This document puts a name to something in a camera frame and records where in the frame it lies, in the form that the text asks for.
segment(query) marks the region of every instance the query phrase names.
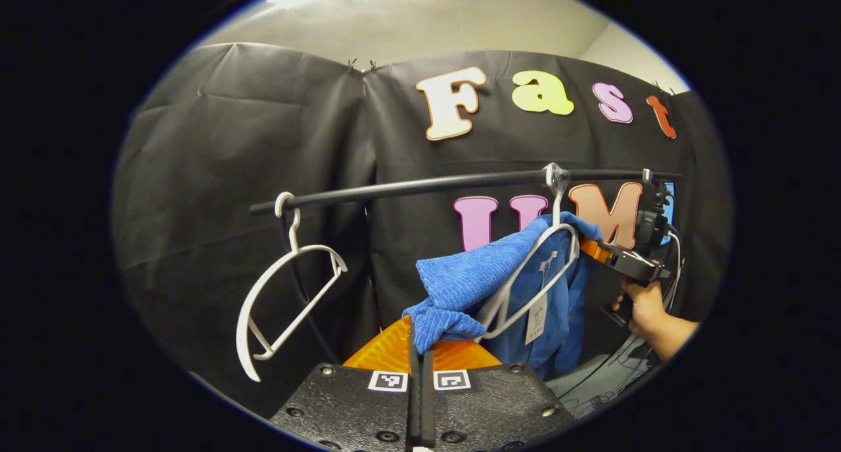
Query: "yellow letter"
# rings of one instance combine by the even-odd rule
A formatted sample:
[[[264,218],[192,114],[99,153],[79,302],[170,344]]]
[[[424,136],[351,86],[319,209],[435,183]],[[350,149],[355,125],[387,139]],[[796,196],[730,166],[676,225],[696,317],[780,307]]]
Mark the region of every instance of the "yellow letter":
[[[599,226],[605,242],[630,249],[637,243],[633,233],[637,228],[637,207],[642,193],[640,183],[624,183],[610,212],[607,212],[607,202],[596,185],[575,186],[570,189],[570,200],[576,203],[577,216]]]
[[[478,110],[478,95],[474,87],[467,83],[459,86],[459,92],[454,93],[453,84],[459,81],[481,85],[486,83],[487,77],[481,69],[473,66],[424,79],[415,86],[415,89],[426,95],[426,104],[429,106],[432,125],[426,129],[426,138],[442,140],[458,137],[472,129],[472,122],[459,115],[459,105],[475,114]]]
[[[514,99],[514,104],[523,110],[529,112],[548,110],[553,114],[565,116],[576,107],[570,99],[567,99],[564,83],[548,72],[520,71],[512,80],[519,87],[511,93],[511,98]],[[529,84],[531,81],[537,81],[537,84]]]

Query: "human hand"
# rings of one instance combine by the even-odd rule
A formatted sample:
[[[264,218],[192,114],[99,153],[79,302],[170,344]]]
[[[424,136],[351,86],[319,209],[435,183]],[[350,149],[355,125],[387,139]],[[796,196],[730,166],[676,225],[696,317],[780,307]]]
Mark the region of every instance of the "human hand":
[[[663,291],[660,288],[660,281],[650,282],[643,288],[631,279],[622,276],[620,285],[622,294],[616,297],[613,311],[619,310],[619,303],[626,294],[630,296],[633,300],[633,311],[631,311],[628,330],[648,340],[660,332],[661,327],[669,318],[669,314],[663,308]]]

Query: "clear plastic hanger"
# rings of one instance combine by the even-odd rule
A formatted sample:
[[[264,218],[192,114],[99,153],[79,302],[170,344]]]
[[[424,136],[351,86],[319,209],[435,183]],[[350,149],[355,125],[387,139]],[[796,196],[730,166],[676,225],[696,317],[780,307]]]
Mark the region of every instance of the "clear plastic hanger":
[[[486,328],[490,326],[493,321],[493,318],[496,318],[496,328],[493,330],[487,330],[484,335],[475,338],[475,342],[481,341],[483,338],[495,338],[495,336],[500,335],[502,332],[505,332],[505,329],[511,326],[511,324],[515,323],[517,319],[526,314],[532,306],[541,299],[541,297],[546,296],[546,293],[549,292],[550,288],[555,285],[556,282],[564,275],[567,269],[573,264],[573,261],[579,257],[579,239],[578,234],[576,233],[576,228],[572,227],[570,224],[561,224],[561,198],[564,196],[564,191],[567,189],[567,185],[570,182],[570,174],[567,171],[562,170],[557,165],[550,164],[546,167],[546,185],[552,189],[555,193],[555,202],[552,204],[552,227],[549,227],[540,237],[537,238],[537,242],[534,243],[532,249],[526,255],[526,258],[520,263],[520,266],[517,267],[517,270],[514,270],[514,273],[509,277],[498,290],[493,293],[486,304],[482,306],[480,312],[477,314],[477,320],[484,325]],[[511,299],[511,287],[514,284],[514,281],[517,279],[517,276],[520,275],[522,272],[523,267],[526,266],[526,263],[532,258],[538,248],[546,242],[549,237],[557,233],[558,231],[565,230],[569,231],[572,238],[570,242],[570,257],[568,257],[568,261],[565,266],[558,272],[558,275],[555,275],[544,287],[529,300],[528,303],[523,305],[518,311],[508,317],[508,302]]]
[[[274,204],[274,214],[277,218],[280,218],[283,214],[283,203],[286,200],[290,200],[294,198],[294,195],[291,192],[282,192],[275,201]],[[248,329],[254,332],[254,336],[260,341],[260,344],[265,348],[265,352],[263,353],[256,353],[253,355],[255,359],[258,360],[268,360],[277,353],[277,350],[283,345],[283,342],[286,342],[286,339],[292,335],[295,329],[297,329],[298,324],[304,320],[304,317],[307,317],[310,311],[312,311],[313,307],[315,307],[315,303],[317,303],[321,296],[324,296],[324,293],[327,293],[327,290],[330,290],[330,287],[339,279],[339,275],[342,273],[348,272],[348,266],[345,264],[345,261],[342,260],[342,257],[336,253],[330,246],[325,245],[307,245],[298,247],[298,237],[297,237],[297,230],[298,226],[301,222],[301,212],[300,209],[295,209],[295,216],[292,220],[292,226],[289,227],[289,246],[291,247],[291,251],[288,254],[285,254],[277,260],[274,264],[271,264],[260,279],[255,282],[252,290],[246,296],[246,300],[242,303],[242,308],[240,308],[240,317],[237,320],[237,356],[240,358],[240,363],[242,368],[246,371],[248,377],[254,381],[260,381],[260,376],[258,372],[255,371],[254,365],[252,364],[252,356],[248,351]],[[321,288],[321,291],[313,297],[312,301],[301,311],[301,314],[298,314],[295,317],[295,320],[286,327],[286,330],[280,334],[276,341],[273,344],[269,344],[267,340],[265,340],[264,336],[256,326],[254,320],[252,319],[252,306],[256,298],[258,298],[258,294],[264,287],[265,283],[271,278],[277,270],[281,269],[286,263],[288,263],[292,258],[297,257],[300,254],[306,254],[306,252],[314,252],[314,251],[324,251],[330,254],[330,264],[333,268],[333,278]]]

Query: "black rod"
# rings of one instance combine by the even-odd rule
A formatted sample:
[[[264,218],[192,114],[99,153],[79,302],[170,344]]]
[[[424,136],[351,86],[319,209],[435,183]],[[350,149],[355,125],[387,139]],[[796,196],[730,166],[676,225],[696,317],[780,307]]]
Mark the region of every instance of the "black rod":
[[[569,169],[570,179],[573,181],[588,181],[599,179],[642,179],[640,170],[615,169]],[[678,173],[658,173],[653,171],[659,179],[680,179]],[[447,189],[491,188],[509,185],[546,185],[545,168],[533,171],[508,171],[507,173],[480,173],[461,176],[433,177],[432,179],[417,179],[402,183],[385,183],[385,185],[362,186],[361,188],[339,189],[338,191],[317,192],[287,200],[283,207],[312,206],[313,204],[340,204],[373,198],[390,196],[405,196],[424,194],[424,192],[446,191]],[[253,215],[273,212],[275,201],[253,204],[249,212]]]

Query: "blue garment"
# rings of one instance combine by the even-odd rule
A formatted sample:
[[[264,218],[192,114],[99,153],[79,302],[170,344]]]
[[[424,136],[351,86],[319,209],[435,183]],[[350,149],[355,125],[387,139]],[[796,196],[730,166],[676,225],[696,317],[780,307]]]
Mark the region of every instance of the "blue garment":
[[[597,225],[588,224],[570,212],[560,215],[561,223],[570,224],[584,237],[602,240]],[[475,314],[481,300],[493,294],[513,275],[538,237],[551,224],[552,216],[542,215],[519,233],[469,252],[419,260],[417,269],[429,298],[403,312],[403,315],[412,316],[418,353],[428,350],[439,338],[465,340],[483,335],[486,329],[469,314]],[[541,290],[544,273],[540,267],[553,251],[558,254],[546,269],[546,282],[567,263],[570,253],[568,231],[552,234],[523,267],[511,287],[509,315],[517,312]],[[546,327],[531,344],[526,345],[526,312],[499,336],[483,340],[483,347],[503,363],[528,362],[543,379],[553,367],[559,373],[576,367],[583,338],[582,291],[594,263],[586,255],[580,255],[546,293]]]

